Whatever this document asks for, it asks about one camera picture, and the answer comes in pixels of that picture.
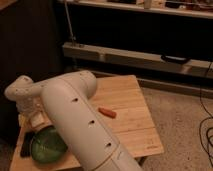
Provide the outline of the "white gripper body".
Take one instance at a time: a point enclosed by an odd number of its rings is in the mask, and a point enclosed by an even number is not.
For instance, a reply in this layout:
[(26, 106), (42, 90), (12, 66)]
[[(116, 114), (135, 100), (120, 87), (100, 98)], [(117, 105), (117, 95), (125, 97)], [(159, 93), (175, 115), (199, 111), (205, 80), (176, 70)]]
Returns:
[(19, 112), (18, 122), (21, 127), (37, 132), (51, 124), (39, 99), (18, 101), (16, 107)]

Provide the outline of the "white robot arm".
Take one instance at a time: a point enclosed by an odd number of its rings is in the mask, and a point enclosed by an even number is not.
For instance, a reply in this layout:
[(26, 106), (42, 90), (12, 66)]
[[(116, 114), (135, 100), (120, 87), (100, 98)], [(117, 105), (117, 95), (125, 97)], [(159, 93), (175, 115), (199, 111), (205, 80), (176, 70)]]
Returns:
[(84, 70), (40, 82), (20, 76), (4, 94), (16, 102), (40, 98), (48, 118), (85, 171), (142, 171), (90, 104), (96, 90), (96, 77)]

